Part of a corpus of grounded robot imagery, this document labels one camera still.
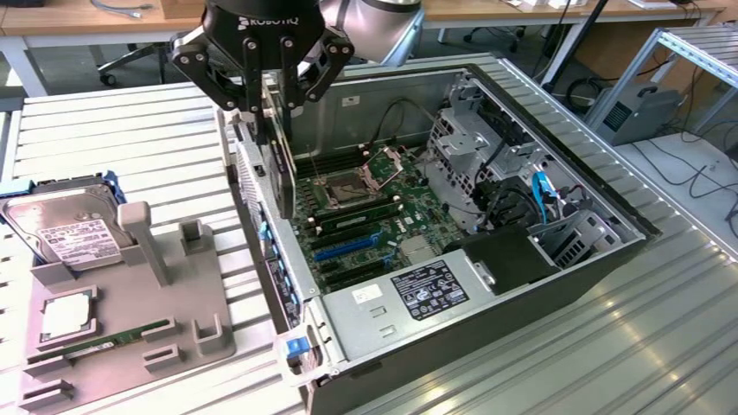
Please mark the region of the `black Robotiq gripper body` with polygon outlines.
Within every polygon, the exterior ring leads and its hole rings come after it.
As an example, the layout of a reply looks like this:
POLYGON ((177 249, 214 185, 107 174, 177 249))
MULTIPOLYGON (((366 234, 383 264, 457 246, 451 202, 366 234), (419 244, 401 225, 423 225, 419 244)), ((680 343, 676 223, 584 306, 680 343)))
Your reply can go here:
POLYGON ((258 62, 266 71, 281 69, 285 57, 303 61, 326 23, 318 1, 207 1, 202 27, 238 68, 258 62), (287 55, 283 40, 293 42, 287 55))

